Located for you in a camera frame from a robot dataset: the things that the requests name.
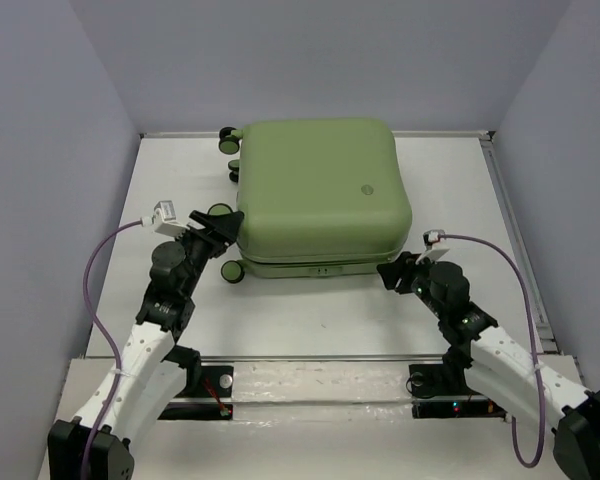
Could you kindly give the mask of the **green hard-shell suitcase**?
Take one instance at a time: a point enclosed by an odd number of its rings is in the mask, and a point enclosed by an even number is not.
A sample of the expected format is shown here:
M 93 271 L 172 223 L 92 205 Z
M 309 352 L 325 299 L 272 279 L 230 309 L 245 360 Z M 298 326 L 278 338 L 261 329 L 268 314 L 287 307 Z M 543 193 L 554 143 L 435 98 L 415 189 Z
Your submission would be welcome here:
M 412 226 L 390 127 L 369 117 L 254 122 L 218 132 L 244 215 L 222 278 L 365 275 L 393 261 Z

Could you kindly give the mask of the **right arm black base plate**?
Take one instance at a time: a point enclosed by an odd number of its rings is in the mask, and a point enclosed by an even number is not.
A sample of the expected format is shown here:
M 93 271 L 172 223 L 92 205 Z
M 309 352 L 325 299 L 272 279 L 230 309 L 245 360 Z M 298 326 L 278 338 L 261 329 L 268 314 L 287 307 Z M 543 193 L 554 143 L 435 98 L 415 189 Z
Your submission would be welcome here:
M 414 419 L 506 418 L 504 409 L 466 385 L 461 372 L 442 363 L 410 365 L 405 388 Z

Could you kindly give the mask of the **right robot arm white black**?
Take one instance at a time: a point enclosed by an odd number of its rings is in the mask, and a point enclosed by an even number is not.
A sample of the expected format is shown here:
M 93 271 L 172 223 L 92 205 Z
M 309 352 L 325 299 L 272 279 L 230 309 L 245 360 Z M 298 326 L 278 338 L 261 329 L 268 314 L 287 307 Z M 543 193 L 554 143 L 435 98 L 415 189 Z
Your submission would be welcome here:
M 452 262 L 404 252 L 377 271 L 386 289 L 415 295 L 448 342 L 440 368 L 450 391 L 488 397 L 517 420 L 554 435 L 552 454 L 570 479 L 600 479 L 600 389 L 593 391 L 534 359 L 470 298 L 470 282 Z

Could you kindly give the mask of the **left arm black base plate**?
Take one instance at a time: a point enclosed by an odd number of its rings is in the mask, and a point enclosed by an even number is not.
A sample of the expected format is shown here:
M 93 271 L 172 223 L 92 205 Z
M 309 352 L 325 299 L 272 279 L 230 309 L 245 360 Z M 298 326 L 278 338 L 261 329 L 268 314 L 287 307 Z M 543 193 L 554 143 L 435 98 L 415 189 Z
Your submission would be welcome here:
M 230 421 L 233 419 L 234 367 L 203 365 L 197 383 L 187 380 L 185 389 L 164 408 L 163 421 Z

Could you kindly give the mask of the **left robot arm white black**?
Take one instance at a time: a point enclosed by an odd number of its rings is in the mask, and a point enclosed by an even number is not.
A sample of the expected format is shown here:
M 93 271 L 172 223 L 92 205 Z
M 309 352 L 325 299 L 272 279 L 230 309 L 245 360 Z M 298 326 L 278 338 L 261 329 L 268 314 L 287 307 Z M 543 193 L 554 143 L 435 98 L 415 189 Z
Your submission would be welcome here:
M 151 254 L 150 281 L 122 346 L 95 314 L 90 294 L 83 294 L 92 323 L 111 348 L 113 364 L 73 418 L 56 420 L 49 430 L 50 478 L 131 478 L 139 440 L 177 394 L 199 388 L 200 354 L 180 346 L 179 340 L 208 262 L 237 241 L 244 215 L 217 204 L 189 217 L 189 224 L 178 222 L 172 203 L 161 201 L 151 215 L 118 227 L 119 232 L 143 227 L 167 239 Z

